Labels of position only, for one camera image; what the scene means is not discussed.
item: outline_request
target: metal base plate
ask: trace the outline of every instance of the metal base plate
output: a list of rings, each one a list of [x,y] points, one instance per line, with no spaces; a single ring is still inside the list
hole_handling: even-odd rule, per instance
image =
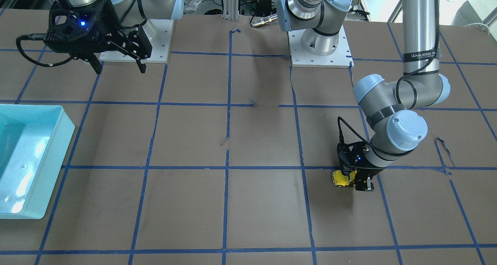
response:
[[[300,42],[300,38],[304,34],[304,31],[305,30],[303,29],[288,32],[292,66],[325,68],[349,68],[350,64],[352,64],[352,67],[354,66],[343,26],[339,32],[340,41],[337,49],[328,56],[314,55],[304,49]]]
[[[151,19],[150,21],[158,30],[158,35],[150,40],[150,43],[152,44],[152,54],[150,58],[147,58],[147,62],[167,63],[174,21],[170,19]],[[100,54],[100,60],[110,62],[136,62],[133,58],[123,55],[118,51],[103,52]]]

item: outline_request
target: light blue plastic bin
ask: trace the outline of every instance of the light blue plastic bin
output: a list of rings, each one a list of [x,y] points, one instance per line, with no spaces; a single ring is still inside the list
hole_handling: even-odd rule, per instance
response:
[[[74,132],[62,106],[0,104],[0,218],[45,215]]]

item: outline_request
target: blue tape line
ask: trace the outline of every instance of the blue tape line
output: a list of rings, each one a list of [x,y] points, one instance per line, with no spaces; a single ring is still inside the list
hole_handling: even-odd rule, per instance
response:
[[[471,96],[473,97],[474,99],[474,102],[476,103],[476,105],[478,106],[478,108],[481,110],[481,106],[480,106],[480,103],[478,102],[478,99],[476,98],[476,95],[474,95],[474,92],[473,90],[471,89],[471,86],[469,85],[469,83],[467,82],[467,79],[466,79],[466,76],[464,75],[463,71],[461,70],[461,66],[458,64],[454,54],[452,53],[452,50],[450,49],[449,47],[449,44],[447,44],[447,41],[445,40],[445,37],[443,37],[442,33],[440,33],[440,38],[442,38],[443,42],[445,43],[445,45],[447,46],[447,50],[449,51],[449,54],[450,56],[452,57],[452,59],[454,60],[454,62],[456,63],[456,66],[457,66],[457,69],[459,70],[461,76],[463,77],[463,80],[469,90],[469,92],[471,93]],[[485,120],[485,122],[487,123],[487,126],[488,128],[490,129],[490,132],[492,133],[492,135],[494,136],[494,139],[497,141],[497,135],[495,134],[495,131],[494,129],[492,128],[492,125],[490,125],[490,122],[488,121],[488,118],[487,116],[485,115],[485,113],[483,111],[481,111],[481,115],[483,116],[483,119]]]
[[[224,175],[224,207],[222,213],[222,260],[226,264],[226,243],[228,239],[228,182],[229,182],[229,150],[226,150],[226,168]]]
[[[447,168],[451,170],[480,170],[480,171],[492,171],[495,170],[497,171],[497,167],[452,167],[448,166]]]
[[[494,249],[497,244],[478,244],[479,248]],[[399,246],[399,249],[473,249],[474,244],[414,244]],[[309,252],[309,251],[390,251],[395,246],[363,246],[363,247],[303,247],[303,248],[242,248],[242,249],[136,249],[135,255],[146,254],[220,254],[225,253],[273,253],[273,252]],[[0,256],[36,255],[38,251],[0,251]],[[129,249],[75,249],[46,250],[42,255],[128,255]]]
[[[227,53],[204,53],[204,52],[176,52],[172,51],[172,54],[183,54],[183,55],[229,55]]]
[[[294,105],[280,104],[278,107],[281,108],[293,108]],[[358,106],[347,106],[347,105],[297,105],[297,108],[345,108],[345,109],[357,109]]]
[[[452,187],[452,191],[454,191],[454,196],[456,196],[457,204],[459,205],[459,208],[461,210],[461,213],[464,217],[464,222],[466,223],[467,230],[469,231],[469,234],[471,235],[471,239],[473,240],[474,247],[476,248],[476,251],[478,252],[478,256],[480,257],[481,265],[485,265],[485,260],[483,259],[483,255],[481,254],[480,247],[478,246],[478,243],[476,242],[476,237],[474,236],[473,230],[471,229],[471,225],[469,223],[469,220],[467,219],[466,212],[464,211],[464,207],[461,203],[461,200],[459,199],[459,195],[457,194],[456,187],[454,185],[454,182],[452,180],[449,180],[450,186]]]
[[[247,57],[283,57],[290,58],[289,55],[252,55],[252,54],[231,54],[232,56],[247,56]]]
[[[387,23],[387,26],[388,26],[388,30],[390,31],[390,35],[392,35],[392,39],[394,41],[397,52],[399,53],[399,57],[401,58],[401,60],[403,60],[401,49],[399,48],[399,44],[397,44],[397,41],[395,40],[394,32],[392,31],[392,28],[390,27],[389,23]]]
[[[384,61],[384,62],[402,62],[399,59],[375,59],[375,58],[354,58],[357,61]]]
[[[157,124],[158,124],[158,118],[160,115],[160,101],[162,100],[162,96],[164,93],[164,85],[165,85],[165,78],[167,75],[167,64],[164,65],[164,72],[162,76],[162,82],[160,84],[160,90],[158,93],[158,100],[157,100],[157,108],[156,108],[156,120],[154,124],[154,132],[152,133],[152,137],[150,138],[150,144],[149,144],[149,152],[147,154],[147,161],[146,161],[146,169],[143,174],[143,184],[142,184],[142,192],[140,194],[140,203],[138,205],[138,213],[136,215],[136,223],[135,223],[135,230],[133,232],[133,240],[131,242],[131,253],[129,255],[129,260],[128,260],[128,265],[133,264],[133,256],[134,253],[133,251],[135,250],[136,247],[136,240],[138,238],[138,230],[140,228],[140,219],[142,217],[142,209],[143,209],[143,201],[145,197],[145,190],[147,188],[147,179],[148,179],[148,174],[149,174],[149,166],[150,166],[150,159],[152,156],[152,150],[154,148],[154,140],[155,140],[155,135],[157,132]]]
[[[98,74],[95,78],[95,83],[94,83],[94,86],[92,88],[92,92],[90,93],[90,96],[88,98],[88,102],[92,101],[92,99],[93,99],[93,96],[95,94],[96,86],[98,85],[99,79],[100,79],[100,74]],[[68,163],[67,166],[70,166],[71,161],[73,160],[74,152],[76,150],[76,145],[78,144],[78,141],[80,139],[81,132],[83,129],[83,125],[85,124],[85,120],[87,119],[89,107],[90,107],[90,103],[87,104],[87,107],[85,109],[85,113],[83,114],[83,117],[81,118],[80,127],[78,129],[78,132],[76,133],[76,137],[74,139],[74,143],[73,143],[73,147],[71,148],[71,152],[69,153],[69,157],[67,160],[67,163]],[[45,248],[45,243],[47,242],[48,233],[50,232],[50,228],[52,226],[52,222],[53,222],[53,219],[55,217],[55,212],[57,211],[57,206],[59,205],[60,196],[62,194],[62,188],[64,187],[64,183],[66,182],[68,171],[69,171],[69,168],[66,167],[64,169],[64,173],[62,175],[62,179],[61,179],[61,182],[59,185],[59,190],[57,191],[57,195],[55,196],[54,205],[52,207],[50,217],[48,218],[47,226],[45,228],[45,233],[43,234],[43,238],[41,240],[40,248],[39,248],[38,254],[36,256],[35,263],[34,263],[35,265],[38,265],[40,263],[41,254],[42,254],[43,249]]]
[[[403,265],[401,251],[399,248],[399,243],[397,242],[397,236],[395,234],[394,223],[392,221],[392,216],[390,215],[390,209],[388,207],[387,195],[385,194],[385,189],[383,189],[383,183],[381,182],[381,177],[378,174],[378,185],[380,185],[381,197],[383,198],[383,204],[385,205],[385,210],[387,212],[388,224],[390,225],[390,231],[392,232],[392,238],[394,240],[395,251],[397,252],[397,258],[399,259],[399,264]]]
[[[292,67],[290,66],[290,82],[292,79]],[[316,250],[314,249],[316,246],[314,244],[314,237],[312,235],[312,220],[311,220],[311,209],[309,207],[309,194],[307,192],[307,179],[306,179],[306,170],[304,165],[304,152],[302,150],[302,138],[300,134],[300,122],[299,122],[299,112],[297,107],[297,96],[295,95],[295,90],[292,86],[292,98],[293,98],[293,110],[295,113],[295,126],[297,129],[297,141],[299,143],[299,156],[300,156],[300,166],[302,171],[302,184],[304,188],[304,199],[306,203],[306,214],[307,214],[307,225],[309,227],[309,239],[311,242],[311,250],[312,250],[312,260],[313,265],[317,265],[318,261],[316,258]]]

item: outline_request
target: black cable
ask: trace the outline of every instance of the black cable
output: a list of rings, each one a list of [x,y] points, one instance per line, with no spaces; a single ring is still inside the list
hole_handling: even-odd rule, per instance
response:
[[[68,62],[70,62],[72,60],[71,57],[67,58],[66,60],[63,60],[61,62],[57,62],[57,63],[49,63],[49,64],[45,64],[45,63],[41,63],[41,62],[38,62],[32,58],[30,58],[23,50],[23,48],[21,47],[21,41],[23,40],[31,40],[31,41],[42,41],[43,39],[40,39],[40,38],[34,38],[33,35],[21,35],[19,36],[17,39],[16,39],[16,46],[17,46],[17,49],[19,50],[19,53],[21,53],[21,55],[26,58],[27,60],[29,60],[30,62],[36,64],[36,65],[39,65],[39,66],[42,66],[42,67],[56,67],[56,66],[60,66],[62,64],[66,64]]]
[[[339,116],[339,117],[338,117],[337,122],[338,122],[338,124],[339,124],[339,138],[340,138],[340,142],[341,142],[341,143],[345,143],[345,142],[343,141],[343,134],[342,134],[341,125],[340,125],[340,122],[343,122],[343,124],[345,124],[345,125],[348,127],[348,129],[350,129],[350,131],[352,131],[352,132],[353,132],[353,134],[355,134],[355,136],[358,136],[358,137],[359,137],[359,139],[361,139],[364,143],[366,143],[366,144],[367,144],[367,145],[369,145],[371,148],[373,148],[374,150],[376,150],[376,151],[378,151],[378,152],[381,152],[381,153],[382,153],[382,154],[384,154],[384,155],[388,155],[388,156],[392,156],[392,157],[402,157],[402,156],[406,156],[406,155],[408,155],[408,154],[410,154],[411,152],[413,152],[413,151],[414,151],[414,149],[412,149],[412,150],[410,150],[410,151],[403,152],[403,153],[401,153],[401,154],[393,154],[393,153],[391,153],[391,152],[386,152],[386,151],[384,151],[384,150],[382,150],[382,149],[380,149],[380,148],[378,148],[378,147],[374,146],[374,145],[373,145],[372,143],[370,143],[368,140],[364,139],[364,138],[363,138],[361,135],[359,135],[359,134],[357,133],[357,131],[355,131],[355,130],[354,130],[354,129],[353,129],[353,128],[352,128],[352,127],[351,127],[351,126],[350,126],[350,125],[349,125],[349,124],[348,124],[348,123],[347,123],[347,122],[346,122],[346,121],[345,121],[345,120],[344,120],[341,116]]]
[[[222,9],[222,14],[224,13],[224,2],[221,0],[221,9]]]
[[[272,1],[272,0],[268,0],[268,1],[264,2],[264,3],[262,3],[261,5],[265,5],[265,4],[267,4],[268,2],[271,2],[271,1]],[[254,28],[254,27],[252,26],[252,21],[254,20],[254,17],[255,17],[255,16],[254,16],[254,15],[252,15],[252,14],[250,14],[250,15],[251,15],[252,17],[250,18],[250,21],[248,21],[248,23],[250,24],[251,28]]]
[[[440,0],[435,0],[434,3],[435,3],[435,48],[434,48],[434,50],[438,51],[438,44],[440,43],[440,7],[439,7],[440,6],[440,4],[439,4]],[[408,76],[412,76],[414,74],[417,74],[421,70],[424,70],[425,68],[427,68],[428,65],[430,65],[433,62],[433,60],[435,60],[435,58],[436,58],[436,56],[430,58],[423,67],[419,68],[418,70],[412,71],[412,72],[410,72],[408,74],[405,74],[404,76],[402,76],[397,81],[397,84],[395,86],[395,97],[396,97],[397,102],[399,104],[402,104],[401,98],[400,98],[400,95],[399,95],[399,89],[400,89],[400,86],[401,86],[401,82],[403,80],[405,80]]]

